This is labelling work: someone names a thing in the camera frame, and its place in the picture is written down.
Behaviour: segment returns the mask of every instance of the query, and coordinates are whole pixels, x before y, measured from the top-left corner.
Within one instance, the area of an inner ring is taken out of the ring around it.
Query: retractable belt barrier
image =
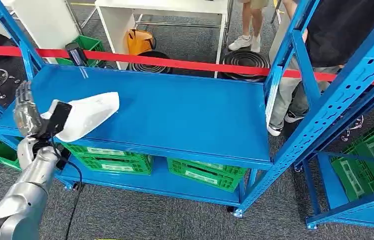
[[[63,49],[40,49],[36,48],[38,54],[43,58],[68,58],[69,55],[66,50]],[[224,72],[224,73],[234,73],[240,75],[261,75],[267,76],[269,74],[269,68],[264,67],[251,67],[251,66],[238,66],[238,65],[228,65],[228,64],[214,64],[206,62],[196,62],[196,61],[183,61],[183,60],[173,60],[164,59],[157,57],[148,56],[137,56],[137,55],[127,55],[118,54],[112,52],[102,52],[102,51],[88,51],[84,50],[84,53],[88,59],[94,60],[105,60],[114,62],[125,62],[134,64],[146,64],[155,65],[169,68],[180,68],[180,69],[191,69],[191,70],[201,70],[201,71],[211,71],[211,72]],[[20,49],[15,46],[0,46],[0,56],[12,56],[21,57],[22,54]],[[315,78],[317,81],[332,82],[336,74],[315,72]],[[286,70],[284,77],[287,78],[300,78],[300,71],[298,70]]]

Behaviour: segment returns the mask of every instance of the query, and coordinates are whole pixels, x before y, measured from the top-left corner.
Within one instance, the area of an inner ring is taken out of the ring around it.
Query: robotic arm
[[[42,119],[30,83],[16,90],[13,116],[25,138],[17,146],[22,174],[0,201],[0,240],[35,240],[60,153],[49,142],[63,126],[71,105],[55,101],[50,119]]]

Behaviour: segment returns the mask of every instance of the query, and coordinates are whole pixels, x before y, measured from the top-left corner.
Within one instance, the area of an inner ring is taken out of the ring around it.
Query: white sneaker
[[[233,43],[229,44],[228,48],[231,51],[238,50],[240,48],[245,48],[250,46],[252,43],[252,38],[250,36],[239,36],[237,40],[235,40]]]
[[[260,34],[252,37],[252,47],[250,51],[260,53]]]
[[[281,134],[281,131],[282,131],[282,127],[281,128],[273,128],[271,127],[270,125],[267,127],[267,130],[268,132],[274,136],[274,137],[277,137],[279,136],[279,134]]]

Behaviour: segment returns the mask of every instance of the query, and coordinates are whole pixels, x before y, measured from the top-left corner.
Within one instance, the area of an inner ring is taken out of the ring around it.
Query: green crate
[[[150,155],[143,155],[137,160],[85,155],[76,155],[76,158],[91,170],[108,173],[150,175],[153,163]]]
[[[146,154],[139,154],[133,152],[119,151],[114,149],[96,148],[88,146],[80,146],[63,142],[65,148],[67,148],[73,155],[84,156],[84,157],[101,157],[101,158],[117,158],[134,161],[142,161],[147,157]]]
[[[17,170],[21,170],[16,151],[2,141],[0,141],[0,163]]]
[[[102,42],[92,37],[80,35],[77,38],[75,38],[72,42],[78,43],[79,47],[84,50],[104,52]],[[61,65],[73,65],[72,60],[68,58],[56,58],[56,61],[58,64],[61,64]],[[95,67],[97,65],[100,65],[102,62],[103,62],[102,60],[95,60],[95,59],[89,59],[87,61],[89,67]]]
[[[342,153],[374,158],[374,128],[353,141]],[[334,157],[332,166],[350,201],[374,193],[374,161]]]
[[[200,183],[233,192],[247,168],[167,158],[169,171]]]

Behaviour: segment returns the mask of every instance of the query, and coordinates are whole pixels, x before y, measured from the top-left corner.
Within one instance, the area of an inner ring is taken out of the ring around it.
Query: gray pants
[[[289,68],[298,70],[297,60],[292,57]],[[338,66],[332,67],[314,67],[314,72],[335,74],[338,71]],[[319,81],[319,91],[324,91],[328,88],[329,83],[326,81]],[[284,117],[288,110],[298,117],[303,117],[309,109],[307,97],[303,88],[301,78],[282,77],[277,96],[275,98],[274,109],[272,110],[271,120],[269,125],[275,129],[284,127]]]

